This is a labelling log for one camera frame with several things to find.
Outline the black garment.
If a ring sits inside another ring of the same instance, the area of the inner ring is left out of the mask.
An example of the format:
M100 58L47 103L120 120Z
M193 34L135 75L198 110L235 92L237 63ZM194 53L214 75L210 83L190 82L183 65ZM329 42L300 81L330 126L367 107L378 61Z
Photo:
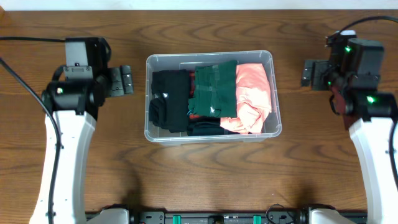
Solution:
M188 128L188 99L190 94L188 70L162 70L152 73L149 121L171 133Z

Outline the pink garment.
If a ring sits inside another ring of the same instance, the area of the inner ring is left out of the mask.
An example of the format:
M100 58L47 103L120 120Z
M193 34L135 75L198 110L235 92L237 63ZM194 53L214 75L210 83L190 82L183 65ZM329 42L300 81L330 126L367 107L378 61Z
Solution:
M236 67L235 118L221 118L220 126L239 134L261 134L265 120L272 112L271 88L261 63Z

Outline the red navy plaid garment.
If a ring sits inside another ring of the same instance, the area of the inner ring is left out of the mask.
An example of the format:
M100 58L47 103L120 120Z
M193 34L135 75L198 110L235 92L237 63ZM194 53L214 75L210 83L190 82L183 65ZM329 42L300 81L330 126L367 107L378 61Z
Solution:
M195 72L190 72L190 96L188 101L188 117L191 120L198 119L201 115L198 115L195 111L196 101L194 99L194 92L195 92Z

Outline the dark teal garment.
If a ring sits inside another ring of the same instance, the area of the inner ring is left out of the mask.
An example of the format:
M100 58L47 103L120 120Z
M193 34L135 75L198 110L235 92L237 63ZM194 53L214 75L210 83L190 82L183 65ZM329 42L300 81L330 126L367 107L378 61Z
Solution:
M199 117L188 122L188 136L216 136L238 134L220 126L221 118Z

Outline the dark green garment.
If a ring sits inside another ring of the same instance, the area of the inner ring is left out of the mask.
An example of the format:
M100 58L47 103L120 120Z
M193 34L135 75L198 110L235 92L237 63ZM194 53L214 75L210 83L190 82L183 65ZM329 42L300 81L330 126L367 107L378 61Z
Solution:
M195 89L188 100L188 113L215 118L237 117L236 60L197 67Z

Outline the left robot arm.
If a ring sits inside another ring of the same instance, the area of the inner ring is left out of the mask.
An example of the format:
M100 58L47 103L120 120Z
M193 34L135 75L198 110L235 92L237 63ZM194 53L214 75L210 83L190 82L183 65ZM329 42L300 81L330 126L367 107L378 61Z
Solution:
M115 208L87 219L84 187L90 142L99 108L107 98L134 93L131 68L110 68L104 38L67 38L66 63L42 92L46 150L39 197L30 223L128 223L129 212Z

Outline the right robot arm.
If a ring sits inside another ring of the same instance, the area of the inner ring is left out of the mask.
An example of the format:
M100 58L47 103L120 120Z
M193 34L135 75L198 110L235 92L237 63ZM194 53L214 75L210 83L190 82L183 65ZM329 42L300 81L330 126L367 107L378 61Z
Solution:
M354 30L326 38L327 60L306 60L301 85L330 91L355 146L367 200L368 223L397 223L397 102L378 91L384 47Z

